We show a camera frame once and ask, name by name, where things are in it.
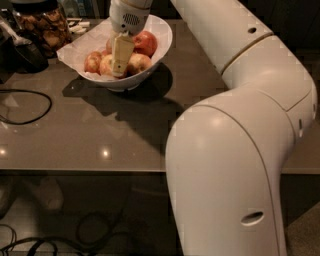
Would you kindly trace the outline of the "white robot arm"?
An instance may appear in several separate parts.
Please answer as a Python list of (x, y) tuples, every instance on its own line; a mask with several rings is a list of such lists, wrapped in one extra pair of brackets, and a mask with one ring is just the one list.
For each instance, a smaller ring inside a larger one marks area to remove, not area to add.
[(184, 256), (287, 256), (281, 169), (317, 113), (315, 84), (239, 0), (170, 0), (228, 89), (188, 108), (166, 145)]

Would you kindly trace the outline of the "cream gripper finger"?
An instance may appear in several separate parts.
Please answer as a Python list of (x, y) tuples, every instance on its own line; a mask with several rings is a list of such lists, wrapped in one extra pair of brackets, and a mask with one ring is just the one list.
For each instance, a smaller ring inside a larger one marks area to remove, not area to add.
[(123, 77), (130, 57), (134, 50), (134, 42), (128, 31), (115, 33), (111, 37), (112, 62), (111, 70), (114, 77)]

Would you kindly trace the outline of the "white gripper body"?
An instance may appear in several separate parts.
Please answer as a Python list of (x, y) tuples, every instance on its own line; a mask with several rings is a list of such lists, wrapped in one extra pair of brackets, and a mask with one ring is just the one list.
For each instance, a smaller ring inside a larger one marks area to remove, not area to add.
[(135, 36), (145, 27), (153, 0), (111, 0), (109, 17), (117, 33)]

